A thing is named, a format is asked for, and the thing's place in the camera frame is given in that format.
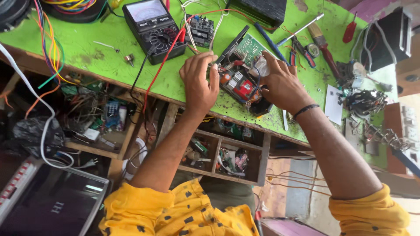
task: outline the yellow shirt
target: yellow shirt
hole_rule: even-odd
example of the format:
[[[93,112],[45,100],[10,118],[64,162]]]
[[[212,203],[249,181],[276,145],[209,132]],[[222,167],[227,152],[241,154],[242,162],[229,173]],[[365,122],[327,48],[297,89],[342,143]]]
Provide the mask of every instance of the yellow shirt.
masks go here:
[[[168,193],[124,183],[104,204],[99,228],[107,236],[258,235],[247,205],[214,209],[197,179]],[[391,200],[386,185],[366,198],[331,199],[330,210],[341,221],[342,236],[409,235],[408,213]]]

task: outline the green workbench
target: green workbench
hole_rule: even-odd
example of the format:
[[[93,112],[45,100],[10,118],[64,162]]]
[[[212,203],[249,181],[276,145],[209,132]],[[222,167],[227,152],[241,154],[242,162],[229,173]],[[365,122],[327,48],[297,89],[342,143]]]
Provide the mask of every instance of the green workbench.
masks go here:
[[[135,1],[136,0],[126,0],[124,3]],[[204,5],[195,3],[190,4],[186,8],[187,13],[197,14],[218,9],[217,1],[202,0],[202,3]],[[115,12],[119,15],[123,15],[121,7],[116,9]],[[325,13],[325,16],[317,21],[317,23],[327,39],[329,44],[328,48],[331,51],[334,60],[348,62],[349,52],[354,41],[344,44],[342,42],[342,37],[347,24],[353,19],[353,15],[340,6],[326,0],[307,0],[306,4],[305,1],[288,0],[286,18],[283,26],[287,27],[290,31],[296,31],[321,12]],[[177,23],[181,22],[184,14],[178,0],[171,0],[170,13]],[[215,22],[215,26],[220,19],[219,12],[207,14],[206,16]],[[92,24],[71,24],[56,20],[52,17],[50,20],[54,28],[55,37],[60,41],[64,48],[64,53],[66,55],[65,63],[67,65],[127,85],[133,83],[145,55],[124,18],[110,15],[104,23],[96,22]],[[366,22],[359,18],[356,19],[356,23],[357,30],[355,37],[359,31],[366,26]],[[266,48],[269,48],[268,44],[252,26],[250,21],[238,13],[231,12],[229,16],[224,17],[215,37],[215,54],[221,54],[246,25],[250,25],[248,33]],[[308,38],[308,41],[303,37],[299,38],[303,45],[312,42],[311,36],[306,29],[299,33],[299,35]],[[282,29],[277,29],[274,34],[269,34],[269,36],[274,42],[278,42],[289,36],[289,33]],[[25,20],[21,26],[11,32],[1,33],[0,41],[13,47],[42,55],[39,27],[32,18]],[[93,41],[112,45],[115,48],[118,48],[120,53],[116,53],[112,48],[96,44]],[[286,58],[289,57],[290,49],[285,48],[284,46],[290,44],[291,42],[289,41],[280,48],[280,51]],[[203,52],[207,49],[199,48],[199,50]],[[130,53],[135,56],[134,68],[127,64],[123,59],[123,56]],[[179,77],[178,70],[181,68],[184,61],[192,55],[193,53],[189,49],[186,49],[183,56],[167,61],[151,88],[151,96],[166,97],[169,101],[184,102],[184,85]],[[327,84],[335,86],[336,83],[330,68],[323,57],[320,56],[315,58],[314,61],[317,64],[317,70],[311,69],[306,60],[301,58],[302,65],[307,69],[304,70],[301,67],[298,67],[298,75],[300,81],[305,84],[308,93],[318,104],[320,104],[321,108],[324,109]],[[152,66],[147,62],[136,86],[146,90],[158,68],[159,65]],[[392,83],[395,88],[396,82],[392,81],[394,79],[391,79],[391,81],[388,82]],[[370,89],[374,87],[373,83],[370,83],[370,81],[365,81],[363,86]],[[395,90],[396,89],[394,89],[393,93],[389,94],[389,96],[394,99],[396,99]],[[281,110],[276,107],[274,107],[269,114],[257,119],[249,114],[242,104],[239,104],[224,91],[220,91],[218,100],[211,111],[222,114],[229,120],[234,120],[238,123],[246,123],[250,127],[258,127],[264,131],[276,133],[277,136],[287,140],[301,144],[307,143],[306,137],[298,124],[289,125],[289,130],[284,130]],[[375,123],[380,124],[382,119],[383,116],[379,114],[379,118],[375,119]],[[336,128],[342,130],[342,127],[338,125],[336,125]],[[386,155],[375,158],[370,155],[365,155],[365,159],[372,164],[386,168]]]

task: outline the green circuit board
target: green circuit board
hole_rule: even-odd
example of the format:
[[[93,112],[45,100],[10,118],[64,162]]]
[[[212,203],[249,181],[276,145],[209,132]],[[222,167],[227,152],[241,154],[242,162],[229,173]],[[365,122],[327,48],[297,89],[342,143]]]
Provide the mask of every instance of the green circuit board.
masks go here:
[[[261,52],[264,50],[269,52],[269,50],[252,37],[252,35],[246,34],[235,49],[235,54],[240,58],[244,58],[246,55],[244,62],[247,66],[252,67],[252,62],[255,61],[256,57],[260,56]]]

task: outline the red screwdriver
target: red screwdriver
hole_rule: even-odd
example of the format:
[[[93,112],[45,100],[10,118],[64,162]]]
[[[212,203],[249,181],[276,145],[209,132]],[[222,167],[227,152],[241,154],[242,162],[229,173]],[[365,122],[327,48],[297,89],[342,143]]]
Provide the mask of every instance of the red screwdriver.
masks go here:
[[[347,26],[346,32],[344,33],[343,42],[348,43],[353,39],[354,31],[356,30],[356,19],[357,12],[354,14],[353,21]]]

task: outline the wooden brush handle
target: wooden brush handle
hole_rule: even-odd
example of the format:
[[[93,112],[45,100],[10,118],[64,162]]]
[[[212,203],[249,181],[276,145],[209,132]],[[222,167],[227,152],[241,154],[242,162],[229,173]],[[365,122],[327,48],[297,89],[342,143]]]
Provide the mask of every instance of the wooden brush handle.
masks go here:
[[[331,55],[330,50],[328,50],[327,47],[328,47],[328,43],[320,46],[319,49],[321,50],[322,55],[324,55],[324,58],[327,61],[328,65],[330,66],[330,68],[331,68],[331,70],[333,72],[334,77],[336,79],[339,79],[341,77],[340,76],[340,72],[337,69],[337,65],[334,62],[334,59],[333,59],[333,56]]]

